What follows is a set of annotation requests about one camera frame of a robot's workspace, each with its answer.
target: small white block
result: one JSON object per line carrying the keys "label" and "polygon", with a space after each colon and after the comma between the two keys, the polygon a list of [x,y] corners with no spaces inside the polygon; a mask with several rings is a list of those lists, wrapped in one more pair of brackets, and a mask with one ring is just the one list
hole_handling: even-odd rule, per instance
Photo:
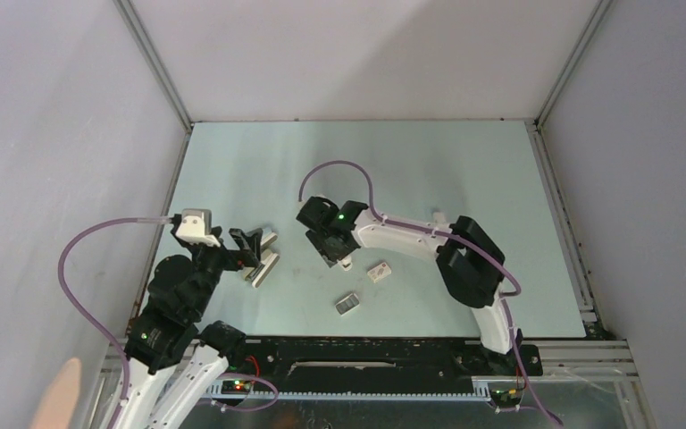
{"label": "small white block", "polygon": [[438,225],[448,225],[448,219],[446,219],[446,214],[443,212],[433,212],[432,220]]}
{"label": "small white block", "polygon": [[340,265],[340,268],[343,268],[343,271],[351,271],[351,268],[354,267],[354,261],[351,256],[348,255],[347,257],[340,259],[338,265]]}
{"label": "small white block", "polygon": [[369,270],[367,272],[367,275],[370,279],[372,279],[372,282],[376,283],[384,279],[385,277],[388,277],[391,273],[393,272],[390,270],[390,266],[385,262],[380,262],[379,264],[375,265],[371,270]]}

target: cable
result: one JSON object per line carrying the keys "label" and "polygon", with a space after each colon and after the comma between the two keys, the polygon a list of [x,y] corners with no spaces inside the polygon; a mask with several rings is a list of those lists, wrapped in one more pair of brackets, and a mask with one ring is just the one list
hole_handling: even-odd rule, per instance
{"label": "cable", "polygon": [[[377,219],[379,222],[382,223],[389,223],[393,226],[397,226],[400,228],[407,228],[410,230],[415,230],[415,231],[421,231],[425,233],[432,234],[433,229],[427,228],[424,226],[420,225],[412,225],[410,223],[404,223],[404,222],[399,222],[399,221],[393,221],[390,219],[383,219],[382,215],[380,215],[377,210],[374,208],[374,187],[372,185],[372,178],[370,177],[369,173],[359,164],[353,163],[351,161],[346,161],[346,160],[336,160],[336,161],[328,161],[327,163],[322,163],[317,165],[312,169],[311,172],[309,172],[306,177],[301,181],[301,188],[298,190],[298,202],[303,202],[304,201],[304,188],[306,186],[306,183],[309,181],[309,179],[318,171],[320,171],[324,167],[328,167],[330,165],[349,165],[351,167],[356,168],[359,172],[361,172],[365,179],[367,180],[367,188],[369,189],[369,209],[370,212],[372,212],[372,216],[374,216],[375,219]],[[505,267],[500,264],[494,257],[488,254],[485,250],[481,249],[479,246],[476,244],[472,243],[469,240],[465,240],[457,235],[454,235],[450,232],[444,232],[444,231],[434,231],[436,235],[439,235],[440,237],[445,237],[454,241],[458,241],[461,244],[467,246],[471,250],[477,252],[480,254],[481,257],[483,257],[485,260],[487,260],[491,265],[493,265],[497,270],[499,270],[510,282],[512,285],[514,285],[514,291],[513,292],[501,292],[500,296],[501,298],[504,297],[515,297],[522,293],[522,286],[520,286],[519,282],[516,280],[516,278],[508,272],[508,270],[505,269]]]}
{"label": "cable", "polygon": [[197,406],[213,405],[213,406],[219,406],[223,410],[229,409],[231,411],[238,411],[239,413],[251,413],[254,411],[259,411],[259,410],[271,407],[280,398],[280,391],[278,391],[277,387],[275,387],[274,384],[270,383],[268,380],[263,379],[262,377],[257,377],[257,376],[248,375],[248,374],[224,373],[224,374],[220,375],[219,377],[217,377],[217,380],[222,380],[222,381],[248,380],[250,382],[258,382],[258,383],[261,383],[261,384],[269,387],[270,390],[272,391],[272,393],[274,394],[274,397],[272,398],[272,400],[270,400],[266,404],[262,404],[258,407],[251,407],[251,408],[232,407],[230,405],[222,404],[221,402],[217,402],[217,400],[214,398],[211,398],[210,400],[200,400],[199,402],[196,403]]}
{"label": "cable", "polygon": [[75,298],[75,295],[70,290],[70,287],[67,286],[67,281],[64,278],[64,266],[67,262],[67,256],[70,254],[70,250],[72,250],[72,248],[74,248],[80,240],[84,239],[93,232],[106,228],[107,226],[114,226],[122,223],[167,224],[169,222],[171,222],[171,220],[168,217],[123,217],[121,219],[113,219],[111,221],[101,222],[97,225],[91,226],[90,228],[75,236],[74,239],[70,240],[70,242],[67,243],[67,246],[64,247],[64,250],[62,250],[62,255],[59,257],[59,266],[57,269],[57,273],[59,276],[59,286],[62,287],[64,295],[67,296],[67,299],[73,304],[73,306],[75,306],[79,313],[83,317],[85,317],[86,320],[88,320],[90,324],[93,325],[93,327],[95,327],[99,332],[101,332],[105,336],[105,338],[109,340],[109,342],[112,343],[114,350],[116,350],[117,354],[120,355],[120,361],[122,362],[122,389],[120,391],[120,398],[117,402],[117,407],[114,409],[112,419],[109,420],[109,425],[107,426],[107,428],[109,429],[114,428],[114,425],[116,425],[117,419],[120,417],[120,413],[122,412],[122,403],[123,401],[126,401],[128,399],[128,388],[130,386],[130,363],[128,362],[127,357],[125,357],[125,350],[122,348],[122,345],[117,341],[117,339],[114,338],[114,335],[111,332],[109,332],[109,330],[106,329],[104,325],[101,324],[101,322],[99,322],[95,317],[93,317],[93,315],[91,315],[82,306],[82,304],[80,304],[78,299]]}
{"label": "cable", "polygon": [[493,408],[494,410],[496,410],[497,413],[516,413],[516,412],[519,412],[519,411],[527,411],[527,410],[540,411],[540,410],[537,409],[536,407],[531,407],[531,406],[529,406],[529,405],[520,405],[519,408],[518,408],[518,407],[506,407],[506,408],[501,408],[501,407],[499,407],[498,405],[496,405],[496,403],[493,402],[492,400],[489,400],[488,402],[485,402],[485,404],[486,404],[488,407],[491,407],[491,408]]}
{"label": "cable", "polygon": [[254,364],[254,369],[256,370],[257,377],[262,374],[262,372],[259,370],[259,362],[256,361],[254,355],[248,355],[248,357],[246,357],[246,361]]}
{"label": "cable", "polygon": [[449,240],[457,241],[460,244],[466,246],[467,248],[473,250],[474,252],[478,253],[481,257],[483,257],[486,261],[488,261],[491,265],[493,265],[497,270],[499,270],[510,282],[512,285],[514,285],[514,291],[513,292],[501,292],[499,294],[500,299],[501,299],[501,305],[504,308],[504,313],[506,314],[506,320],[509,323],[509,332],[511,333],[511,344],[512,344],[512,349],[514,350],[514,355],[516,356],[516,362],[517,365],[520,368],[520,372],[522,373],[522,378],[524,379],[524,382],[526,385],[530,386],[530,393],[535,400],[536,405],[538,406],[538,409],[540,410],[541,413],[543,413],[544,416],[553,424],[564,427],[564,423],[561,421],[561,419],[553,414],[552,412],[548,411],[548,409],[543,406],[542,401],[540,401],[540,398],[538,397],[538,394],[535,392],[535,389],[532,388],[531,383],[530,383],[530,377],[527,375],[527,371],[524,369],[524,365],[522,362],[522,355],[519,353],[519,347],[516,345],[516,332],[514,328],[514,320],[512,319],[511,316],[511,310],[508,307],[508,304],[506,303],[506,298],[509,297],[516,297],[519,294],[522,293],[522,286],[519,284],[519,281],[516,280],[516,278],[508,272],[508,270],[505,269],[505,267],[500,264],[494,257],[488,254],[485,250],[481,249],[474,243],[472,243],[469,240],[464,239],[463,237],[460,237],[458,235],[452,234],[450,232],[445,232],[445,231],[436,231],[431,228],[423,227],[420,225],[413,225],[410,223],[404,223],[404,222],[399,222],[399,221],[392,221],[390,219],[385,219],[377,213],[377,210],[374,208],[374,186],[372,185],[372,178],[370,177],[369,173],[359,164],[351,162],[351,161],[346,161],[346,160],[335,160],[335,161],[328,161],[326,163],[322,163],[317,165],[310,171],[306,177],[301,181],[301,188],[298,190],[298,202],[303,202],[304,201],[304,187],[306,186],[306,183],[309,181],[309,179],[318,171],[320,171],[322,168],[328,167],[330,165],[348,165],[351,167],[356,168],[359,172],[361,172],[364,175],[364,178],[367,180],[367,188],[369,190],[369,208],[370,211],[372,212],[372,216],[374,216],[375,219],[377,219],[381,223],[387,223],[393,226],[397,226],[400,228],[407,228],[410,230],[415,230],[415,231],[421,231],[429,234],[435,234],[440,237],[445,237]]}

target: small box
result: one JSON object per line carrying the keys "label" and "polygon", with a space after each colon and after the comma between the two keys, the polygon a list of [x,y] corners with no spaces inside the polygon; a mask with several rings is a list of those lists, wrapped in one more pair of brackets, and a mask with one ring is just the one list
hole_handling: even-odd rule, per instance
{"label": "small box", "polygon": [[351,292],[348,295],[346,295],[345,298],[338,301],[338,304],[335,305],[335,308],[338,310],[338,313],[340,313],[340,315],[344,315],[345,313],[357,307],[359,303],[359,297],[357,297],[354,292]]}
{"label": "small box", "polygon": [[393,272],[390,270],[390,266],[383,261],[375,265],[371,270],[369,270],[367,272],[367,275],[370,279],[372,279],[372,282],[376,283],[384,279],[385,277],[388,277],[391,273]]}

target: purple tube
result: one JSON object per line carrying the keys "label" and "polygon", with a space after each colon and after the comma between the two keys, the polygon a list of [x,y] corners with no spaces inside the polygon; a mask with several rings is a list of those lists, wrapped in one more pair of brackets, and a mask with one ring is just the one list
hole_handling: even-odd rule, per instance
{"label": "purple tube", "polygon": [[59,275],[59,286],[62,287],[64,295],[67,296],[67,299],[72,303],[73,306],[75,306],[79,313],[83,317],[85,317],[86,320],[88,320],[90,324],[93,325],[93,327],[95,327],[99,332],[101,332],[105,336],[105,338],[109,340],[109,342],[112,343],[114,350],[116,350],[117,354],[120,355],[120,361],[122,362],[122,390],[120,392],[119,400],[117,401],[117,406],[114,409],[114,413],[112,414],[112,419],[109,420],[109,425],[107,426],[107,428],[109,429],[114,428],[114,425],[116,425],[117,423],[117,419],[120,417],[120,413],[122,412],[121,401],[126,400],[128,398],[128,388],[130,387],[130,363],[128,362],[128,359],[125,357],[125,350],[122,348],[122,345],[117,341],[117,339],[114,338],[114,335],[111,332],[109,332],[109,330],[106,329],[106,327],[104,327],[104,325],[101,324],[101,322],[99,322],[95,317],[93,317],[93,315],[91,315],[82,306],[82,304],[80,304],[78,299],[75,298],[75,294],[73,294],[70,290],[70,287],[67,286],[67,280],[64,278],[64,265],[67,262],[67,256],[70,254],[70,250],[72,250],[72,248],[74,248],[80,240],[86,238],[93,232],[106,228],[107,226],[119,225],[122,223],[165,224],[169,223],[170,221],[171,220],[168,217],[123,217],[121,219],[113,219],[111,221],[101,222],[98,225],[91,226],[90,228],[75,236],[74,239],[70,240],[70,242],[67,243],[67,246],[64,247],[62,255],[59,256],[59,267],[57,272]]}
{"label": "purple tube", "polygon": [[[351,167],[356,168],[359,172],[361,172],[364,175],[364,178],[367,180],[367,188],[369,189],[369,209],[372,212],[372,216],[374,216],[375,219],[377,219],[380,222],[383,222],[382,215],[377,212],[377,210],[374,208],[374,186],[372,185],[372,177],[370,177],[369,173],[359,164],[353,163],[351,161],[345,161],[345,160],[336,160],[336,161],[328,161],[326,163],[322,163],[317,165],[312,169],[311,172],[309,172],[306,177],[301,181],[301,187],[298,190],[298,201],[302,202],[304,200],[304,188],[306,187],[306,183],[309,181],[309,179],[318,171],[320,171],[322,168],[329,167],[330,165],[349,165]],[[398,222],[398,221],[391,221],[390,219],[385,220],[385,223],[393,225],[393,226],[398,226],[401,228],[407,228],[410,230],[415,230],[415,231],[421,231],[421,232],[426,232],[426,233],[432,233],[432,229],[430,228],[425,228],[423,226],[419,225],[412,225],[410,223],[404,223],[404,222]],[[448,239],[458,241],[461,244],[467,246],[471,250],[477,252],[480,254],[481,257],[485,258],[491,265],[493,265],[497,270],[499,270],[504,277],[506,277],[511,284],[514,286],[514,291],[513,292],[501,292],[501,297],[515,297],[522,293],[522,286],[519,284],[519,282],[516,280],[516,278],[508,272],[508,270],[505,269],[505,267],[500,264],[494,257],[488,254],[485,250],[482,250],[479,246],[476,244],[472,243],[469,240],[464,240],[461,237],[451,234],[450,232],[444,232],[444,231],[435,231],[436,235],[439,235],[440,237],[446,237]]]}

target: red wire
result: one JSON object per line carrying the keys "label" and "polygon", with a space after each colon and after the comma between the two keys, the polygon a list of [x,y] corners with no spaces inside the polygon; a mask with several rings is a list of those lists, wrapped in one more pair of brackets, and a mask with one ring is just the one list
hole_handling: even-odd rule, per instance
{"label": "red wire", "polygon": [[256,376],[258,377],[261,375],[261,371],[259,371],[259,362],[256,360],[256,358],[251,355],[249,357],[246,357],[246,360],[251,361],[251,363],[254,364],[254,368],[256,368]]}

